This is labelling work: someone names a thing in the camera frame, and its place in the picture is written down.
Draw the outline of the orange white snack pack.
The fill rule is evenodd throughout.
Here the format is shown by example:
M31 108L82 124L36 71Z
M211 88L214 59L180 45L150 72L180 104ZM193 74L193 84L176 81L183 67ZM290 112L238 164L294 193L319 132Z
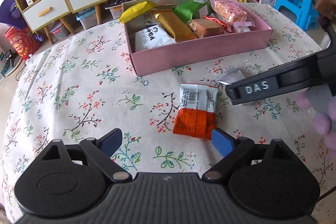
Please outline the orange white snack pack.
M173 133L210 140L212 130L217 126L217 95L215 87L181 84Z

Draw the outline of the brown cracker pack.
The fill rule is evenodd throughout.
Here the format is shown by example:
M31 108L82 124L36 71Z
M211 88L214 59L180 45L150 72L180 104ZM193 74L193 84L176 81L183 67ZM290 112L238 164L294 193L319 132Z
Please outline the brown cracker pack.
M197 38L206 38L226 34L226 30L220 25L209 19L192 19L187 22Z

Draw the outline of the gold snack bar pack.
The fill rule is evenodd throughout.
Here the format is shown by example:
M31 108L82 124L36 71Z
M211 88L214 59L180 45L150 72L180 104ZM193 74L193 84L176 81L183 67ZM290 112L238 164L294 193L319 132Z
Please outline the gold snack bar pack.
M151 14L177 43L197 39L192 30L175 15L172 9L152 9Z

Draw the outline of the yellow snack bag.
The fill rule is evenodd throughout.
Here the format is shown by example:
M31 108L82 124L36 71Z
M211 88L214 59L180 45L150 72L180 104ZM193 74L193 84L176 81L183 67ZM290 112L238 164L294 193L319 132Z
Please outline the yellow snack bag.
M155 8L155 3L150 1L139 2L128 9L126 9L120 16L119 21L122 24L134 20L142 14L149 12L151 9Z

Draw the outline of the blue plastic stool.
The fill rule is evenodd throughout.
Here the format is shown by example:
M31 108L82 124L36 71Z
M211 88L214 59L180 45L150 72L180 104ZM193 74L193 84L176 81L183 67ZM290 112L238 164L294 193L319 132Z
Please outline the blue plastic stool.
M277 0L274 8L284 12L304 31L318 27L319 14L311 0Z

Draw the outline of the silver foil wrapper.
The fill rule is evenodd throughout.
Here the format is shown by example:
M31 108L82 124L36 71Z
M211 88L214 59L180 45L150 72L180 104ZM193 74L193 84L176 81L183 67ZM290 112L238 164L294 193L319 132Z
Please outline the silver foil wrapper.
M227 86L243 79L246 79L246 76L237 66L233 66L224 70L222 76L220 77L220 79L218 79L218 82L224 85L225 93L228 96L231 105L233 105L233 103L232 99L227 93Z

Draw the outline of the red white snack pack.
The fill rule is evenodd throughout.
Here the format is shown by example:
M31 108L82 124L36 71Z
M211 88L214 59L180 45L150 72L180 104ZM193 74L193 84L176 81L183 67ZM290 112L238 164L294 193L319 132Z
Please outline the red white snack pack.
M224 29L224 31L228 34L234 33L233 25L227 22L226 20L220 20L212 16L204 16L203 18L219 24Z

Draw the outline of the pink rice cracker pack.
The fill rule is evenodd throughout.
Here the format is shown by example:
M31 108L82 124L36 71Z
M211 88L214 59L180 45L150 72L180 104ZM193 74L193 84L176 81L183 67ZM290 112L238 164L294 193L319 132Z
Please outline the pink rice cracker pack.
M235 2L214 0L213 10L220 18L225 19L234 27L254 27L254 21L248 12Z

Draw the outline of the white black-print snack bag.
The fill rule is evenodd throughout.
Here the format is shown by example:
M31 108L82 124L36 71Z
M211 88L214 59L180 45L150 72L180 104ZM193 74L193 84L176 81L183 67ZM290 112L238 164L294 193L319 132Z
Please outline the white black-print snack bag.
M134 35L135 51L144 51L176 43L160 24L149 26Z

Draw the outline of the clear plastic storage bin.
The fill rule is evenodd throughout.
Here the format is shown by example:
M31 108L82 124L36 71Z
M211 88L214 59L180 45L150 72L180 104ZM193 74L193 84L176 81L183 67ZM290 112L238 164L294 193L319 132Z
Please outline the clear plastic storage bin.
M80 22L84 30L88 30L97 25L96 11L94 8L87 8L77 12L76 20Z

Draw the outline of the red gift bag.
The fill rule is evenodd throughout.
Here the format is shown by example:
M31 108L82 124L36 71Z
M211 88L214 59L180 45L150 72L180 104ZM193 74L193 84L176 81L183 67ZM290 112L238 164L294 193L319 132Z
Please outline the red gift bag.
M23 30L19 30L16 27L10 27L5 32L5 37L23 60L26 60L30 55L33 55L40 46L34 34L28 27Z

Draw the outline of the green snack bag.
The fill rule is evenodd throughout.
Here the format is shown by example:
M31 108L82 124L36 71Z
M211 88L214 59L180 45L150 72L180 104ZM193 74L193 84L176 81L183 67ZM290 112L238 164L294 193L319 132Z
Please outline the green snack bag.
M193 19L203 19L212 13L210 0L189 0L177 6L174 13L183 23Z

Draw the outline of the purple hat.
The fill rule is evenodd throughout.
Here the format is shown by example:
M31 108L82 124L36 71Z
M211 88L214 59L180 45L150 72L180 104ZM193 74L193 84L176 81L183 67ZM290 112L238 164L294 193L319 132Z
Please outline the purple hat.
M19 30L25 28L25 21L21 17L21 12L17 7L15 0L4 0L1 3L1 23L10 27L15 27Z

